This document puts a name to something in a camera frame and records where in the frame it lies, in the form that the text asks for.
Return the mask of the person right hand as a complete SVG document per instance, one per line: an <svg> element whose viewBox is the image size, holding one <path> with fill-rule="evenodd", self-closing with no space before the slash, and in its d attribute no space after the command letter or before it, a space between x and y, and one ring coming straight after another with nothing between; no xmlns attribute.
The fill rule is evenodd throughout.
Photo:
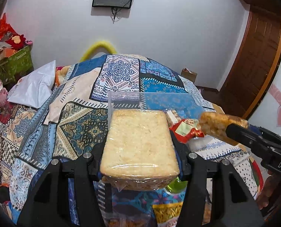
<svg viewBox="0 0 281 227"><path fill-rule="evenodd" d="M275 190L279 188L279 184L281 181L280 174L276 174L268 170L268 175L269 176L264 183L264 187L260 195L256 199L256 203L260 210L266 208L269 205L270 198L274 194Z"/></svg>

